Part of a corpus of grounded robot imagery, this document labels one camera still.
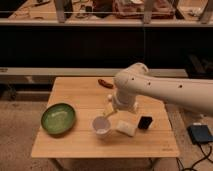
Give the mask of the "yellow gripper finger pad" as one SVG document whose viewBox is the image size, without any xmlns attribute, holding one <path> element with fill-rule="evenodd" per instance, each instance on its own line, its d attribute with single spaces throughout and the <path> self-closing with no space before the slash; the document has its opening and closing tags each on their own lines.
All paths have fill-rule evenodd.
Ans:
<svg viewBox="0 0 213 171">
<path fill-rule="evenodd" d="M 113 105 L 111 103 L 108 103 L 103 111 L 104 117 L 110 117 L 111 115 L 115 114 L 116 110 L 114 109 Z"/>
</svg>

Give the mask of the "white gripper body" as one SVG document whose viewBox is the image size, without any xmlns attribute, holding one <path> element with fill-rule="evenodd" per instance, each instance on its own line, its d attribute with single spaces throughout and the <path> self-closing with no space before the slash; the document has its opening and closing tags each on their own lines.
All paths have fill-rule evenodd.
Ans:
<svg viewBox="0 0 213 171">
<path fill-rule="evenodd" d="M 136 113 L 138 110 L 136 96 L 123 90 L 117 90 L 112 95 L 112 104 L 116 110 L 129 111 L 131 113 Z"/>
</svg>

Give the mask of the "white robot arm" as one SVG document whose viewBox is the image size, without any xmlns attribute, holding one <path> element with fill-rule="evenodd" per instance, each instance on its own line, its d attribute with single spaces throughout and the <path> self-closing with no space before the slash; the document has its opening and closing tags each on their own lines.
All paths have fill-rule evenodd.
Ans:
<svg viewBox="0 0 213 171">
<path fill-rule="evenodd" d="M 113 81 L 116 91 L 108 100 L 116 110 L 136 110 L 136 96 L 144 95 L 213 117 L 213 80 L 153 77 L 145 64 L 135 63 Z"/>
</svg>

